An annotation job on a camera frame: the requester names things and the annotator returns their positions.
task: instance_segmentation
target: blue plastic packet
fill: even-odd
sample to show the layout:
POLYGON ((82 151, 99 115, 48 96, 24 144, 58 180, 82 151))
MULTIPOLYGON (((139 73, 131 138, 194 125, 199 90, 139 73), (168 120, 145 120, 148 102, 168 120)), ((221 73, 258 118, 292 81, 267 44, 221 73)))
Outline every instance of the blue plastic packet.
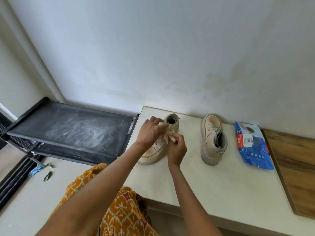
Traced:
POLYGON ((273 170, 264 136, 257 125, 236 122, 236 139, 243 161, 252 166, 273 170))

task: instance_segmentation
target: orange patterned clothing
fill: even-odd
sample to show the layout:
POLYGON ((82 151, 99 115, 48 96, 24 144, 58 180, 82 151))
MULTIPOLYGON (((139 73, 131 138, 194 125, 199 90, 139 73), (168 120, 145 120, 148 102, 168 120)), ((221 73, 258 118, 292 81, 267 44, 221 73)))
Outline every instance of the orange patterned clothing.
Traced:
MULTIPOLYGON (((81 176, 77 177, 73 183, 67 186, 65 196, 61 199, 53 213, 105 168, 106 164, 101 163, 86 170, 81 176)), ((95 229, 93 235, 158 236, 152 228, 150 219, 146 213, 144 198, 131 188, 125 186, 120 189, 116 198, 105 212, 99 228, 95 229)))

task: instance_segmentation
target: wooden panel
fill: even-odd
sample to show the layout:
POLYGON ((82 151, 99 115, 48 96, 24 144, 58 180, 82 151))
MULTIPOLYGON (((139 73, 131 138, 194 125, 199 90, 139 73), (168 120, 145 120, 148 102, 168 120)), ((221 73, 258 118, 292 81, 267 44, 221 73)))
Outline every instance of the wooden panel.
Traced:
POLYGON ((315 139, 262 132, 293 212, 315 218, 315 139))

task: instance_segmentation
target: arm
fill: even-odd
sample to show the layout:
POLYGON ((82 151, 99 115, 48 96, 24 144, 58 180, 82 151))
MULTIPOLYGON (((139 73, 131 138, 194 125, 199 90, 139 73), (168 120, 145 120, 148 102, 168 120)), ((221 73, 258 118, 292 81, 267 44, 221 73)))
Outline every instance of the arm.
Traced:
POLYGON ((188 233, 189 235, 222 236, 192 192, 179 168, 187 152, 184 137, 180 134, 173 134, 173 136, 176 138, 176 143, 172 141, 169 143, 167 152, 168 168, 174 181, 176 195, 180 209, 184 215, 188 233))
POLYGON ((36 236, 90 236, 95 232, 134 165, 168 127, 158 126, 159 122, 156 117, 146 120, 136 142, 65 202, 36 236))

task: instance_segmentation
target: beige sneaker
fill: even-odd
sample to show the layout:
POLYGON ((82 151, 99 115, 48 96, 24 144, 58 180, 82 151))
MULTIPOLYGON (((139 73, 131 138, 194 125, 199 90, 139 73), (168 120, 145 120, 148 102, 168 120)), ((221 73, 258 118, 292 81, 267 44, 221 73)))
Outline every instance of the beige sneaker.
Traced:
POLYGON ((227 138, 222 130, 220 119, 209 114, 201 121, 201 158, 208 164, 215 166, 222 159, 227 148, 227 138))
MULTIPOLYGON (((167 131, 178 133, 179 130, 179 117, 176 114, 170 114, 167 115, 166 118, 164 119, 164 123, 169 123, 169 126, 167 127, 167 131)), ((141 165, 150 165, 153 164, 157 161, 159 161, 166 153, 167 149, 167 144, 165 139, 163 138, 164 136, 162 135, 157 139, 157 141, 147 150, 143 156, 139 159, 138 163, 141 165)))

